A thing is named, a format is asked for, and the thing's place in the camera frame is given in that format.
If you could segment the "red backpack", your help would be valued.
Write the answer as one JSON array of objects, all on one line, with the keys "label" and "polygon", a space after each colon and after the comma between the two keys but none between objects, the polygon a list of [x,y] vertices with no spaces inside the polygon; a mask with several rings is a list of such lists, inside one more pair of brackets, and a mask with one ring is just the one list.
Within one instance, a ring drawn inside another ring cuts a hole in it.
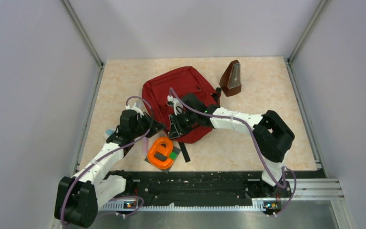
[{"label": "red backpack", "polygon": [[[188,93],[194,93],[206,105],[211,103],[211,99],[206,98],[206,94],[217,93],[221,97],[220,87],[214,88],[194,67],[185,66],[166,72],[160,76],[152,78],[144,83],[142,87],[142,97],[148,102],[146,108],[152,109],[154,118],[159,123],[166,125],[165,133],[168,135],[170,130],[169,115],[174,114],[173,108],[167,105],[167,96],[171,95],[178,99],[182,105],[193,110],[186,105],[182,98]],[[204,136],[211,132],[211,128],[196,128],[189,133],[184,133],[180,138],[173,139],[181,147],[186,144],[193,144],[200,141]]]}]

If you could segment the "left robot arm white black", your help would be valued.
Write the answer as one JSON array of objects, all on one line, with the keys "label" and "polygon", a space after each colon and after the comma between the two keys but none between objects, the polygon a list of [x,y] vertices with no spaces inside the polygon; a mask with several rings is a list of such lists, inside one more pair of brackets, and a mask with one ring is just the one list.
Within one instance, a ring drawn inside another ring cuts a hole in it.
[{"label": "left robot arm white black", "polygon": [[63,177],[58,184],[54,217],[63,226],[83,228],[95,221],[98,210],[114,196],[128,197],[134,185],[122,176],[107,177],[110,169],[144,138],[150,138],[166,126],[138,108],[122,111],[120,123],[106,139],[98,154],[79,172]]}]

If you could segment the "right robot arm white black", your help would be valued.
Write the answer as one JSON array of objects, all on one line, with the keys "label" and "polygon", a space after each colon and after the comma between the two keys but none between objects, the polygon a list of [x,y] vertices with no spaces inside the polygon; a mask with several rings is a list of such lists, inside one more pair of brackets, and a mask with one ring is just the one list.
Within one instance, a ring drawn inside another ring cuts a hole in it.
[{"label": "right robot arm white black", "polygon": [[278,113],[268,110],[265,114],[244,114],[217,104],[206,106],[192,93],[180,99],[174,91],[167,96],[167,105],[173,108],[169,115],[169,139],[188,135],[199,126],[247,134],[264,167],[261,192],[272,197],[286,187],[284,160],[295,135]]}]

